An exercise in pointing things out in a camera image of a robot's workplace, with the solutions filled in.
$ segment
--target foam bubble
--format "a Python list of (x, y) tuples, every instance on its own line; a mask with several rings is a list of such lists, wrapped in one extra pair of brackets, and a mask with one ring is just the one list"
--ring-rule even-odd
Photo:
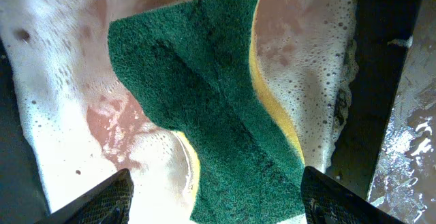
[[(356, 75), (351, 58), (344, 64), (344, 52), (356, 24), (350, 13), (355, 10), (355, 1), (293, 0), (297, 6), (279, 12), (277, 5), (288, 5), (287, 0), (274, 1), (275, 5), (268, 2), (272, 0), (260, 1), (263, 15), (259, 15), (256, 29), (262, 73), (294, 121), (306, 164), (325, 171), (345, 124), (338, 124), (333, 105), (342, 99), (337, 95), (340, 91), (346, 101), (340, 108), (345, 121), (351, 103), (348, 84)], [(282, 39), (295, 42), (285, 49)]]
[(136, 1), (0, 3), (6, 13), (0, 14), (0, 34), (14, 70), (23, 133), (52, 211), (124, 166), (139, 189), (132, 222), (140, 223), (144, 214), (162, 218), (166, 205), (174, 206), (176, 219), (188, 219), (192, 211), (183, 146), (143, 115), (110, 66), (108, 23), (135, 14)]

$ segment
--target wet stainless steel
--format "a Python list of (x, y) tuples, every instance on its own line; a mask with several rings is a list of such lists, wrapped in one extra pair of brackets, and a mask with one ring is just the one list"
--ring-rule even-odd
[(423, 0), (367, 200), (436, 223), (436, 0)]

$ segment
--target scrub sponge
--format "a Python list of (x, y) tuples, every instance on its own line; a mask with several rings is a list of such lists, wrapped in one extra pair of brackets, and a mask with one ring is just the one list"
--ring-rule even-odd
[(304, 212), (300, 145), (255, 60), (258, 1), (192, 0), (109, 28), (119, 80), (197, 152), (197, 223), (276, 223)]

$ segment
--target soapy water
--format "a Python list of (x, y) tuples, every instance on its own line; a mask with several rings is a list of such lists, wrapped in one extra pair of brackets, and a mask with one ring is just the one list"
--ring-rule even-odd
[[(130, 223), (188, 222), (195, 159), (117, 80), (106, 43), (111, 21), (176, 1), (0, 0), (22, 128), (52, 212), (126, 167), (135, 184)], [(351, 103), (355, 7), (261, 0), (258, 8), (261, 72), (294, 121), (306, 164), (321, 171)]]

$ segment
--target sponge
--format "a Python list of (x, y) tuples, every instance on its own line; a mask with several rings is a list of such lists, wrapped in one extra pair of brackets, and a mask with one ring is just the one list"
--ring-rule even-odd
[(277, 223), (304, 212), (301, 148), (255, 60), (258, 1), (186, 1), (109, 28), (119, 80), (198, 155), (197, 223)]

